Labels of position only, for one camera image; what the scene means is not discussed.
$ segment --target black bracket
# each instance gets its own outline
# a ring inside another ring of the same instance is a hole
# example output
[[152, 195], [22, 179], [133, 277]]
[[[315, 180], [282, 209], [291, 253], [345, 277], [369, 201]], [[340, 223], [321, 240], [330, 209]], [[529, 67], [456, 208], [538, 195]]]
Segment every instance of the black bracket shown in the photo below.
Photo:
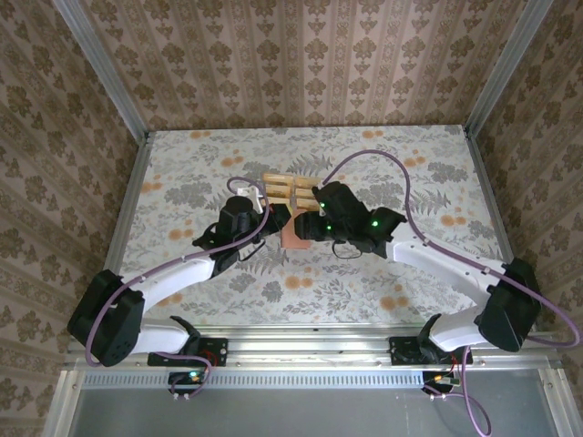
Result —
[[[111, 270], [100, 271], [91, 280], [66, 326], [83, 346], [87, 346], [87, 337], [98, 313], [122, 285], [121, 278]], [[107, 310], [91, 346], [93, 356], [106, 367], [118, 364], [133, 351], [144, 310], [141, 291], [124, 290], [113, 303], [116, 306]]]
[[[225, 367], [229, 355], [229, 340], [210, 337], [201, 337], [200, 332], [190, 323], [178, 316], [170, 317], [182, 326], [189, 334], [189, 339], [176, 355], [194, 355], [206, 358], [213, 367]], [[189, 367], [198, 368], [204, 366], [198, 360], [183, 360], [180, 358], [165, 358], [153, 352], [148, 355], [148, 366], [152, 367]]]
[[[535, 271], [530, 264], [514, 258], [504, 268], [504, 276], [540, 294]], [[503, 351], [520, 351], [540, 313], [540, 302], [503, 280], [488, 287], [488, 292], [491, 296], [486, 307], [475, 320], [480, 334]]]
[[[416, 337], [390, 337], [389, 353], [391, 354], [391, 364], [393, 366], [411, 366], [424, 364], [448, 364], [455, 361], [462, 363], [464, 359], [464, 347], [457, 348], [455, 351], [446, 352], [439, 349], [429, 340], [429, 332], [434, 326], [435, 321], [441, 317], [441, 314], [435, 314]], [[474, 359], [472, 352], [467, 354], [466, 364], [472, 364]]]

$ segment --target patterned wallpaper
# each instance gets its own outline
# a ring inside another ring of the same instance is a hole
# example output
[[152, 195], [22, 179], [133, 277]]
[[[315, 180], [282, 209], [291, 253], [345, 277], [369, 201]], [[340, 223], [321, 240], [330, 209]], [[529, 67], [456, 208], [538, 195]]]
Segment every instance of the patterned wallpaper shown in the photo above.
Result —
[[[136, 206], [121, 274], [134, 278], [184, 253], [216, 222], [233, 176], [264, 173], [325, 178], [365, 148], [401, 159], [411, 177], [411, 206], [427, 235], [477, 256], [500, 259], [474, 163], [460, 126], [295, 127], [158, 132]], [[388, 160], [361, 157], [340, 180], [367, 208], [403, 212], [404, 178]], [[270, 323], [424, 323], [472, 301], [451, 284], [372, 254], [338, 259], [331, 242], [285, 249], [281, 235], [213, 280], [187, 287], [148, 316], [196, 325]], [[340, 257], [358, 255], [350, 245]], [[242, 251], [245, 258], [251, 247]]]
[[[536, 265], [543, 292], [581, 327], [582, 1], [553, 3], [478, 145], [515, 254]], [[583, 350], [562, 358], [583, 409]]]
[[463, 124], [525, 0], [82, 0], [150, 130]]
[[40, 435], [136, 144], [50, 1], [0, 1], [0, 435]]

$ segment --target damask wallpaper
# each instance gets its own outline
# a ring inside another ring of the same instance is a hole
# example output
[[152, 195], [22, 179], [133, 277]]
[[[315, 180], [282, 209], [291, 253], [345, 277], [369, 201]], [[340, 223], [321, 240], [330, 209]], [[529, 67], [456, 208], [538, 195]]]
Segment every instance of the damask wallpaper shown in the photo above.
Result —
[[463, 124], [525, 0], [82, 0], [148, 129]]
[[40, 435], [137, 145], [50, 1], [0, 1], [0, 435]]
[[[583, 2], [553, 3], [478, 145], [515, 254], [583, 326]], [[583, 409], [583, 350], [562, 358]]]

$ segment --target wooden block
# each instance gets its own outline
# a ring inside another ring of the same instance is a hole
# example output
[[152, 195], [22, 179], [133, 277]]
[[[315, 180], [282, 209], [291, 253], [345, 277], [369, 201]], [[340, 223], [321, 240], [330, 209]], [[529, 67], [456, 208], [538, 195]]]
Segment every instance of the wooden block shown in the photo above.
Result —
[[293, 176], [290, 175], [275, 175], [273, 173], [263, 173], [263, 181], [266, 184], [286, 185], [288, 187], [293, 187]]
[[292, 196], [292, 188], [285, 185], [268, 184], [265, 189], [270, 198], [290, 198]]
[[296, 198], [295, 204], [298, 208], [305, 209], [306, 211], [319, 211], [320, 205], [318, 202], [314, 200], [312, 197], [311, 199], [307, 198]]
[[308, 178], [306, 176], [295, 177], [295, 186], [297, 188], [312, 189], [312, 187], [317, 187], [320, 182], [322, 182], [320, 178]]
[[313, 198], [313, 193], [307, 188], [296, 188], [295, 189], [296, 198]]

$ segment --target orange pad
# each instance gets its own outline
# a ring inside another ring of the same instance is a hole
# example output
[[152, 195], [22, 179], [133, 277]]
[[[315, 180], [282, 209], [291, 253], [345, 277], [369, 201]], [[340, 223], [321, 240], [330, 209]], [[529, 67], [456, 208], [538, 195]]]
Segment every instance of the orange pad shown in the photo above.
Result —
[[290, 221], [281, 230], [281, 247], [283, 249], [309, 249], [312, 245], [311, 241], [299, 239], [295, 235], [293, 220], [303, 212], [305, 212], [305, 209], [295, 209], [293, 214], [291, 214]]

